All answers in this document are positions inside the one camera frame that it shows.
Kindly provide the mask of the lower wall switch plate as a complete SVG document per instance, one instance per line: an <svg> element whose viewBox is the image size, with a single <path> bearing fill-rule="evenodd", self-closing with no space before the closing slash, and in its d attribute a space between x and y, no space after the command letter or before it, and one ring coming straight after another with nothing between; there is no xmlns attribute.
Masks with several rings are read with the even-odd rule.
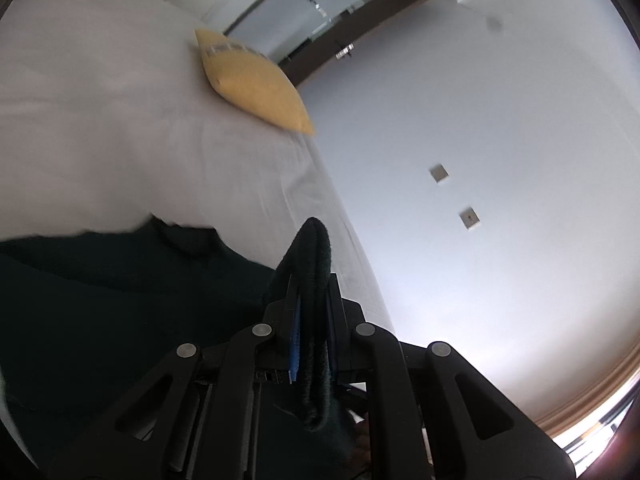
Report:
<svg viewBox="0 0 640 480"><path fill-rule="evenodd" d="M473 207L465 208L460 212L459 217L467 230L474 229L480 224L480 216Z"/></svg>

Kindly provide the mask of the upper wall switch plate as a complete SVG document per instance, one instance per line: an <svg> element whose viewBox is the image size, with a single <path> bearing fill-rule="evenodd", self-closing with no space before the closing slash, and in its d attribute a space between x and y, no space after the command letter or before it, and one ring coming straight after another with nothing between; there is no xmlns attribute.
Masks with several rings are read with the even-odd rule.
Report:
<svg viewBox="0 0 640 480"><path fill-rule="evenodd" d="M438 184L441 184L442 182L444 182L449 178L449 172L444 166L442 166L442 164L437 164L433 166L430 169L430 175L432 176L433 180Z"/></svg>

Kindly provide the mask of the dark wood door frame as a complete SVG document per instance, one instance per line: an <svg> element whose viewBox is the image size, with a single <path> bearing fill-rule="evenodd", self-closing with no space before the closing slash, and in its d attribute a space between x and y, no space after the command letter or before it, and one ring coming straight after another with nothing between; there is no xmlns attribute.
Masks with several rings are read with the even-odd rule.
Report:
<svg viewBox="0 0 640 480"><path fill-rule="evenodd" d="M300 86L358 40L430 0L254 0L224 33L264 54Z"/></svg>

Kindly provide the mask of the wall switch plate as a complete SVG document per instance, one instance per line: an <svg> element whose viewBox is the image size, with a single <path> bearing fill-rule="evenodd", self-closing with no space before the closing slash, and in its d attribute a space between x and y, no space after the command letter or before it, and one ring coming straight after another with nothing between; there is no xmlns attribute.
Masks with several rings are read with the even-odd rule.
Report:
<svg viewBox="0 0 640 480"><path fill-rule="evenodd" d="M480 216L473 207L465 208L460 212L459 217L467 230L474 229L480 224Z"/></svg>
<svg viewBox="0 0 640 480"><path fill-rule="evenodd" d="M444 182L449 178L449 172L444 166L442 166L442 164L437 164L433 166L430 169L430 175L432 176L433 180L438 184L441 184L442 182Z"/></svg>

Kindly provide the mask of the yellow pillow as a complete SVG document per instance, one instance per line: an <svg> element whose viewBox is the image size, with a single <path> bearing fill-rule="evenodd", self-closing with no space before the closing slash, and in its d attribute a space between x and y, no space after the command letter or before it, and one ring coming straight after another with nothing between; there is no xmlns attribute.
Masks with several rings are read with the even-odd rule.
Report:
<svg viewBox="0 0 640 480"><path fill-rule="evenodd" d="M194 30L206 78L218 96L283 130L312 136L314 125L294 84L277 64L213 30Z"/></svg>

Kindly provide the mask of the dark green cloth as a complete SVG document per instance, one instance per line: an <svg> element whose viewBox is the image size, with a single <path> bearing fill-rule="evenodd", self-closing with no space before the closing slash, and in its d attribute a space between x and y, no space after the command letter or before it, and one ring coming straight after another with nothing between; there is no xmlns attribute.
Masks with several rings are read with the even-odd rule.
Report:
<svg viewBox="0 0 640 480"><path fill-rule="evenodd" d="M258 323L295 285L317 296L331 245L318 219L275 268L212 228L151 218L120 233L1 245L1 429L6 479L143 479L122 451L92 460L94 425L180 344L213 347Z"/></svg>

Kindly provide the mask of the white bed sheet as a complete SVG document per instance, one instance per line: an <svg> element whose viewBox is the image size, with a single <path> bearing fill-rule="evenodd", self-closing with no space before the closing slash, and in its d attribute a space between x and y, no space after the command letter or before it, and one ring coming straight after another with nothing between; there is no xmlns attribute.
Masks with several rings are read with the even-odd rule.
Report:
<svg viewBox="0 0 640 480"><path fill-rule="evenodd" d="M1 234L211 226L275 266L310 217L343 295L392 320L314 140L238 110L162 0L13 0L1 20Z"/></svg>

